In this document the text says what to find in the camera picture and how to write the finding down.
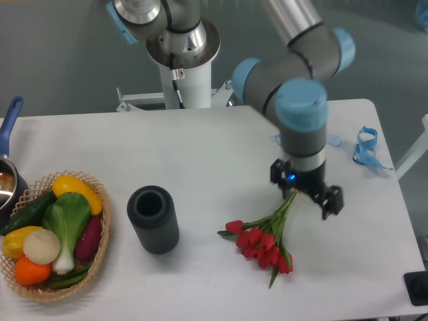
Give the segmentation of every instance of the woven basket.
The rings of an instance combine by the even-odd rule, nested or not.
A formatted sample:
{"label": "woven basket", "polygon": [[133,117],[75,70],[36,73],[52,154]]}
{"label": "woven basket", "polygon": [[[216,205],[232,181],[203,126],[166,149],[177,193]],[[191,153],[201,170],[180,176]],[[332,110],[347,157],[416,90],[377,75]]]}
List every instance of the woven basket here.
{"label": "woven basket", "polygon": [[[20,208],[24,207],[28,202],[34,200],[39,195],[42,195],[49,190],[51,190],[52,183],[60,175],[72,175],[83,182],[87,183],[101,198],[103,204],[103,211],[101,213],[102,218],[102,233],[101,233],[101,242],[98,248],[98,252],[95,255],[95,258],[91,262],[88,275],[78,284],[62,290],[51,290],[45,284],[39,284],[37,286],[20,286],[15,278],[13,277],[16,259],[1,254],[0,256],[0,268],[1,273],[5,276],[8,286],[15,292],[18,293],[23,298],[28,298],[36,302],[52,302],[60,300],[71,296],[79,292],[84,286],[89,284],[89,282],[96,275],[97,271],[100,269],[101,263],[106,255],[108,237],[110,234],[110,226],[112,224],[112,212],[110,205],[110,198],[104,189],[104,186],[94,177],[91,177],[88,174],[83,172],[74,172],[74,171],[64,171],[62,173],[50,174],[47,177],[43,177],[42,180],[36,181],[32,186],[29,187],[19,198],[19,202],[16,204],[12,215],[14,215]],[[78,268],[81,262],[76,262],[76,267]]]}

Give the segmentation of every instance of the tulip bouquet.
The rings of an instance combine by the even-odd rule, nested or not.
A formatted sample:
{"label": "tulip bouquet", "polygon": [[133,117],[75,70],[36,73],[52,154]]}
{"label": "tulip bouquet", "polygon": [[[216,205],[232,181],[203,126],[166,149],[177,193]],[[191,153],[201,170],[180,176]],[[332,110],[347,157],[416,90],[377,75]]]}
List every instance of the tulip bouquet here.
{"label": "tulip bouquet", "polygon": [[273,266],[269,289],[275,282],[278,272],[289,274],[293,271],[293,257],[284,246],[282,234],[290,206],[296,197],[293,191],[284,203],[271,215],[257,221],[226,223],[225,231],[218,231],[222,237],[237,235],[236,246],[242,250],[246,259],[258,260],[263,270]]}

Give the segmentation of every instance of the yellow bell pepper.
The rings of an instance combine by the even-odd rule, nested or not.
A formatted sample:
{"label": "yellow bell pepper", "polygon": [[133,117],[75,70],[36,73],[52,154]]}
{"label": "yellow bell pepper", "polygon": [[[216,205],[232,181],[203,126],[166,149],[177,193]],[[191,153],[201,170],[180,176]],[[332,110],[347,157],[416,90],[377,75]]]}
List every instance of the yellow bell pepper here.
{"label": "yellow bell pepper", "polygon": [[61,175],[57,177],[52,183],[52,190],[57,198],[64,193],[80,193],[88,200],[92,215],[98,215],[102,212],[101,198],[88,184],[75,176]]}
{"label": "yellow bell pepper", "polygon": [[27,226],[15,231],[9,232],[3,239],[3,253],[13,259],[19,259],[24,256],[22,247],[28,235],[41,229],[40,226]]}

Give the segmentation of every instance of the black textured cup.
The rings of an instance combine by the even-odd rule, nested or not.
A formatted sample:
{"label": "black textured cup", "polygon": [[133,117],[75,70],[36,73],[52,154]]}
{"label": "black textured cup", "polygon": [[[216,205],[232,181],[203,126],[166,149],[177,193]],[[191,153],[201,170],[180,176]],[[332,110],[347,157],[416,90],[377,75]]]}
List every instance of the black textured cup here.
{"label": "black textured cup", "polygon": [[126,211],[147,251],[163,254],[177,245],[180,233],[173,198],[162,187],[138,189],[129,198]]}

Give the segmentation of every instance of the gray floor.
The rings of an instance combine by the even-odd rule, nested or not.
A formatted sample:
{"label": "gray floor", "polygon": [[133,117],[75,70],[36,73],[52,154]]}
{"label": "gray floor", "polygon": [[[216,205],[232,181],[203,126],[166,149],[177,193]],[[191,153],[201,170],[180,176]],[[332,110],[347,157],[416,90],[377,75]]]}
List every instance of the gray floor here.
{"label": "gray floor", "polygon": [[[249,56],[285,53],[260,9],[261,0],[202,0],[221,35],[213,87]],[[160,92],[157,67],[144,44],[127,46],[105,0],[0,3],[0,117],[12,97],[22,116],[113,112],[123,94]],[[428,114],[428,33],[415,23],[416,0],[315,0],[330,27],[344,27],[357,45],[352,66],[325,84],[329,99],[367,98],[377,107],[394,163],[423,132]],[[428,153],[401,179],[415,235],[428,234]]]}

